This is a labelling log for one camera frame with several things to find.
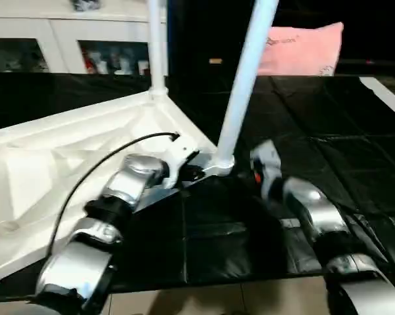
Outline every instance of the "white cabinet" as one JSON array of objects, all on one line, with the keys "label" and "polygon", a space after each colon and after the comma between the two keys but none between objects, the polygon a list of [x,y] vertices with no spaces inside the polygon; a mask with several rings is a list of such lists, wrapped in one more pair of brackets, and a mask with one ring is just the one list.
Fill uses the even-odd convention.
[{"label": "white cabinet", "polygon": [[[0,71],[42,66],[44,72],[73,74],[149,71],[147,1],[100,2],[99,10],[75,12],[70,0],[0,0]],[[167,74],[165,15],[161,7]]]},{"label": "white cabinet", "polygon": [[[70,73],[137,75],[149,70],[147,22],[52,20],[51,24]],[[161,32],[167,74],[165,24]]]},{"label": "white cabinet", "polygon": [[0,72],[68,72],[47,19],[0,18]]}]

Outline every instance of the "red object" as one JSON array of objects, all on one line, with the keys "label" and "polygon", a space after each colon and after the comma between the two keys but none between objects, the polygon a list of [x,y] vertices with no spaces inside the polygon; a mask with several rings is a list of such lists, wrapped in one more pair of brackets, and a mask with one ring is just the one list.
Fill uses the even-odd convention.
[{"label": "red object", "polygon": [[257,184],[260,184],[262,182],[262,177],[258,173],[255,173],[255,180]]}]

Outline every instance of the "white pole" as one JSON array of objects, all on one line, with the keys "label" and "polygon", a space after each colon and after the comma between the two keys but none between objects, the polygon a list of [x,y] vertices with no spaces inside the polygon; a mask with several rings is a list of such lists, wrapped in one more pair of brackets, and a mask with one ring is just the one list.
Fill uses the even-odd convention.
[{"label": "white pole", "polygon": [[149,12],[149,40],[148,54],[151,67],[151,93],[153,95],[167,94],[163,75],[163,45],[161,42],[161,23],[159,1],[148,0]]},{"label": "white pole", "polygon": [[234,148],[277,6],[278,0],[256,0],[253,8],[214,158],[214,164],[221,169],[234,165]]}]

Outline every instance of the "black table cover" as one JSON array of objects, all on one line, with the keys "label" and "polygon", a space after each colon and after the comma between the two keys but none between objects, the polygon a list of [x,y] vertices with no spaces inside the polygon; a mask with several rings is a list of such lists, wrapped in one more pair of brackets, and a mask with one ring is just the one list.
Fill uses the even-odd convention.
[{"label": "black table cover", "polygon": [[[210,78],[168,84],[178,107],[217,143],[230,86]],[[148,87],[144,78],[0,73],[0,128]],[[281,224],[292,214],[263,205],[236,176],[248,169],[250,149],[268,138],[286,175],[312,181],[355,213],[395,260],[395,113],[355,77],[259,77],[234,174],[210,177],[136,215],[112,291],[321,274],[300,228]],[[32,294],[43,263],[1,280],[0,301]]]}]

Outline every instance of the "glass cabinet door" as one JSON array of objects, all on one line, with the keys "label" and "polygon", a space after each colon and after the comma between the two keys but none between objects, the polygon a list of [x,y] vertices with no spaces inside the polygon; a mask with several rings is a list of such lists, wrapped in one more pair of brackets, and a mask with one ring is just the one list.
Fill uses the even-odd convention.
[{"label": "glass cabinet door", "polygon": [[0,38],[0,72],[49,72],[36,39]]},{"label": "glass cabinet door", "polygon": [[149,75],[148,44],[78,41],[89,74]]}]

